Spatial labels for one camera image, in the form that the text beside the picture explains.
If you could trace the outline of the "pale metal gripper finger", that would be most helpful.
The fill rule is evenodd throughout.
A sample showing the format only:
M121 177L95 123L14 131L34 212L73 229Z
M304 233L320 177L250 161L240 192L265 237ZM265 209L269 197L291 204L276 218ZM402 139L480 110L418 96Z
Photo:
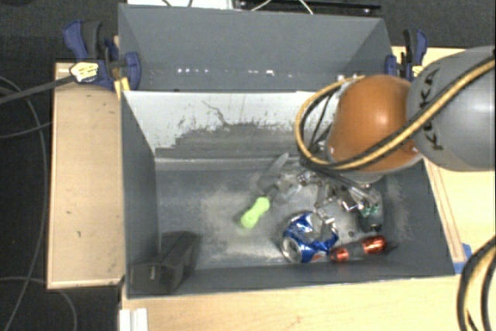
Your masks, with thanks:
M275 194L273 201L278 205L289 203L297 197L301 190L305 187L301 182L303 177L301 173L284 172L276 178Z
M339 234L336 228L336 217L332 212L328 212L323 207L316 207L314 209L315 217L317 220L316 231L320 240L338 240Z

